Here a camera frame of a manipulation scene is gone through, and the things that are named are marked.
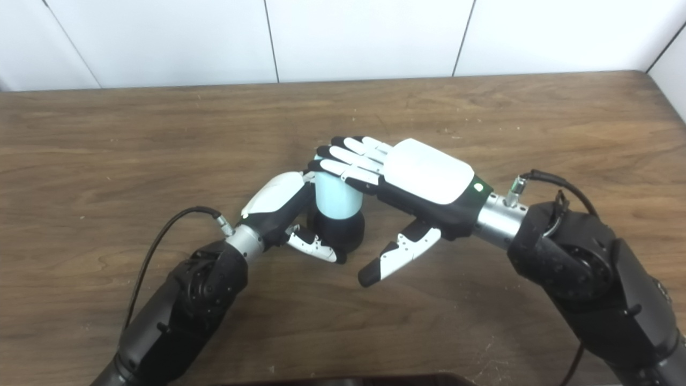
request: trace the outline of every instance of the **dark object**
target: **dark object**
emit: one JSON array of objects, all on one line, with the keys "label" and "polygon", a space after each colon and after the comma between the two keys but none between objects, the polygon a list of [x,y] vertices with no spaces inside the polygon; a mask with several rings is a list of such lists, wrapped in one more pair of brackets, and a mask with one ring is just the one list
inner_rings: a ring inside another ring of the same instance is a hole
[{"label": "dark object", "polygon": [[124,325],[121,328],[121,333],[123,334],[124,330],[128,327],[129,323],[131,322],[131,316],[133,315],[133,310],[136,307],[136,299],[138,298],[138,292],[141,290],[141,285],[143,284],[143,278],[145,277],[145,272],[147,271],[147,266],[150,264],[150,260],[152,259],[153,253],[155,253],[155,249],[157,249],[157,246],[160,244],[160,241],[162,241],[162,238],[167,234],[169,231],[169,228],[174,225],[174,223],[179,219],[182,218],[183,216],[186,216],[187,214],[190,213],[206,213],[212,216],[212,218],[219,218],[222,214],[216,210],[212,209],[210,207],[203,207],[203,206],[196,206],[196,207],[190,207],[187,209],[182,210],[181,212],[178,212],[174,217],[170,218],[169,221],[165,224],[164,227],[160,230],[160,232],[157,234],[157,237],[155,237],[155,240],[152,242],[150,245],[150,248],[147,250],[147,254],[145,255],[145,258],[143,259],[143,264],[141,265],[141,270],[138,273],[138,278],[136,279],[136,284],[133,287],[133,293],[131,294],[131,300],[129,301],[129,306],[128,306],[128,311],[126,313],[126,318],[124,319]]},{"label": "dark object", "polygon": [[337,220],[326,217],[313,205],[307,227],[322,238],[324,245],[345,253],[356,250],[364,239],[364,216],[361,210],[351,217]]},{"label": "dark object", "polygon": [[514,269],[543,287],[625,386],[686,385],[686,347],[663,287],[597,216],[554,215],[556,205],[529,208],[508,249]]},{"label": "dark object", "polygon": [[224,386],[475,386],[474,383],[450,373],[375,376],[368,378],[306,379],[300,381],[241,383]]},{"label": "dark object", "polygon": [[[391,242],[389,245],[386,246],[386,248],[383,249],[381,254],[383,255],[384,253],[392,251],[393,249],[397,248],[398,244],[396,244],[395,242]],[[357,281],[364,288],[368,288],[372,284],[378,283],[380,280],[381,260],[379,258],[375,258],[374,260],[370,261],[369,264],[364,266],[364,268],[360,269],[357,273]]]},{"label": "dark object", "polygon": [[[212,272],[222,277],[211,286]],[[163,386],[182,376],[248,284],[243,256],[223,240],[181,262],[119,339],[115,357],[92,386]]]}]

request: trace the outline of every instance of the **white wall panel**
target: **white wall panel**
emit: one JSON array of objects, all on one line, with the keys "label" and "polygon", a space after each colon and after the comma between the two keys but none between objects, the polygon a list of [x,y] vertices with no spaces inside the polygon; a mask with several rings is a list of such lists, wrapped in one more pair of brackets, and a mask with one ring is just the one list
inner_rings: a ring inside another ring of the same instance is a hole
[{"label": "white wall panel", "polygon": [[40,0],[0,0],[0,90],[98,88]]},{"label": "white wall panel", "polygon": [[450,76],[471,0],[268,0],[282,82]]},{"label": "white wall panel", "polygon": [[686,30],[674,39],[649,74],[686,121]]},{"label": "white wall panel", "polygon": [[276,82],[260,0],[48,0],[103,87]]},{"label": "white wall panel", "polygon": [[686,0],[477,0],[456,76],[645,71]]}]

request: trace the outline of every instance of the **black fingertip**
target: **black fingertip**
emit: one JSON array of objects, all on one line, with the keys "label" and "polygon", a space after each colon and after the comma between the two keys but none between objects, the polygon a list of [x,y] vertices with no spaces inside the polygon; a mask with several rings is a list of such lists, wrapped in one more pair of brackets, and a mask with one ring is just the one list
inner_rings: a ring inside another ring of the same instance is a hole
[{"label": "black fingertip", "polygon": [[381,281],[381,260],[375,258],[363,269],[360,269],[357,274],[357,280],[364,288],[368,288],[372,284]]},{"label": "black fingertip", "polygon": [[345,264],[348,261],[347,253],[340,249],[334,249],[333,252],[336,254],[336,264]]},{"label": "black fingertip", "polygon": [[326,170],[324,170],[324,168],[322,168],[322,165],[321,165],[322,162],[321,161],[322,161],[321,159],[314,159],[314,160],[310,161],[309,163],[307,163],[307,169],[309,169],[313,172],[325,172]]},{"label": "black fingertip", "polygon": [[334,146],[338,146],[343,149],[348,149],[348,146],[345,146],[345,137],[334,137],[331,138],[331,144]]},{"label": "black fingertip", "polygon": [[412,221],[400,233],[402,233],[409,241],[418,242],[424,236],[426,236],[430,230],[431,227],[429,225],[424,223],[422,220],[415,218],[414,221]]},{"label": "black fingertip", "polygon": [[295,234],[306,244],[312,244],[317,238],[317,235],[315,235],[314,232],[305,227],[298,228],[298,230],[295,231]]},{"label": "black fingertip", "polygon": [[333,158],[331,155],[331,145],[319,146],[317,148],[317,155],[322,158]]}]

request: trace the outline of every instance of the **cable connector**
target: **cable connector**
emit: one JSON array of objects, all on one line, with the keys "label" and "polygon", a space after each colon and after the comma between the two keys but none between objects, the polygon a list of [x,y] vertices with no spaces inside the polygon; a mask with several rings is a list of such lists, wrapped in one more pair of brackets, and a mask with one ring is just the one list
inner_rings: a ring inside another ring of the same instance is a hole
[{"label": "cable connector", "polygon": [[541,172],[540,170],[536,169],[531,169],[531,172],[529,173],[524,173],[520,175],[521,178],[523,179],[530,179],[531,181],[543,181],[543,182],[548,182],[552,183],[553,185],[557,185],[561,188],[565,188],[572,192],[576,196],[576,198],[581,201],[584,206],[586,207],[586,210],[589,211],[589,214],[595,217],[598,217],[598,212],[595,210],[593,207],[593,204],[591,203],[591,200],[586,197],[585,194],[579,190],[576,186],[572,185],[569,181],[566,179],[556,176],[555,174],[551,173],[546,173],[546,172]]},{"label": "cable connector", "polygon": [[217,221],[217,224],[219,224],[219,226],[222,228],[222,233],[226,237],[233,236],[233,234],[236,233],[233,227],[231,227],[231,224],[226,221],[224,216],[220,215],[219,217],[215,218],[215,221]]},{"label": "cable connector", "polygon": [[504,204],[506,207],[516,207],[519,203],[519,196],[524,193],[524,188],[526,188],[527,179],[522,176],[517,176],[512,182],[510,191],[505,197]]}]

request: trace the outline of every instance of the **black cable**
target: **black cable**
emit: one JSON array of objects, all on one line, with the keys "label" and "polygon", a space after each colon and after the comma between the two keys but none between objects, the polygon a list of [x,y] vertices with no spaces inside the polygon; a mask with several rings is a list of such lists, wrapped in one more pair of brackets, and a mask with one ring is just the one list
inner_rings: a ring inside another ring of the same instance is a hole
[{"label": "black cable", "polygon": [[586,197],[579,188],[576,186],[572,185],[570,182],[568,182],[566,179],[556,176],[555,174],[550,174],[546,172],[541,172],[540,170],[532,169],[531,172],[529,173],[524,173],[520,176],[523,179],[530,179],[533,181],[543,181],[543,182],[548,182],[552,183],[554,185],[557,185],[561,188],[565,188],[569,190],[574,196],[576,196],[579,201],[581,201],[582,204],[586,207],[586,210],[589,211],[589,214],[595,217],[598,217],[598,212],[595,210],[593,204],[591,203],[591,200]]},{"label": "black cable", "polygon": [[579,362],[581,362],[581,356],[584,354],[584,345],[583,343],[579,343],[579,348],[576,349],[576,354],[574,355],[574,359],[571,361],[571,365],[569,366],[569,370],[567,370],[567,375],[565,375],[564,379],[562,379],[562,382],[560,382],[560,386],[567,386],[567,383],[571,380],[571,377],[574,376],[574,373],[576,372],[576,368],[579,366]]},{"label": "black cable", "polygon": [[219,218],[222,214],[217,211],[216,209],[212,209],[210,207],[203,207],[203,206],[197,206],[197,207],[190,207],[188,209],[184,209],[181,212],[178,212],[174,217],[170,218],[169,221],[165,224],[164,227],[160,230],[160,233],[157,234],[157,237],[155,237],[155,240],[152,242],[150,245],[150,249],[147,250],[147,254],[145,255],[145,258],[143,259],[143,265],[141,265],[141,271],[138,273],[138,278],[136,279],[136,284],[133,287],[133,294],[131,294],[131,300],[129,301],[129,307],[128,307],[128,312],[126,313],[126,319],[124,320],[124,325],[121,329],[121,333],[123,334],[124,330],[128,327],[129,323],[131,322],[131,316],[133,316],[133,310],[134,307],[136,306],[136,299],[138,298],[138,292],[141,290],[141,285],[143,283],[143,278],[145,277],[145,271],[147,270],[148,264],[150,264],[150,260],[152,259],[152,254],[155,253],[155,249],[157,249],[157,246],[160,244],[160,241],[162,241],[162,238],[165,236],[167,231],[169,231],[169,228],[174,225],[174,223],[179,219],[182,218],[183,216],[186,216],[189,213],[207,213],[212,216],[212,218],[216,219]]},{"label": "black cable", "polygon": [[[589,198],[586,197],[586,194],[584,194],[579,188],[572,185],[566,179],[560,176],[556,176],[555,174],[541,172],[540,170],[536,169],[532,169],[529,173],[521,174],[520,177],[523,179],[530,179],[533,181],[548,182],[553,185],[557,185],[561,188],[569,190],[574,196],[576,196],[576,198],[579,199],[579,201],[581,201],[581,203],[584,204],[586,210],[589,212],[590,215],[599,217],[598,212],[595,210],[595,207],[591,203],[591,200],[589,200]],[[562,379],[562,382],[560,382],[560,386],[567,386],[567,383],[569,383],[571,377],[574,376],[576,368],[579,366],[579,362],[581,362],[581,356],[584,354],[584,350],[584,344],[579,343],[579,348],[576,349],[574,359],[572,359],[571,364],[569,365],[567,375],[565,375],[565,377]]]}]

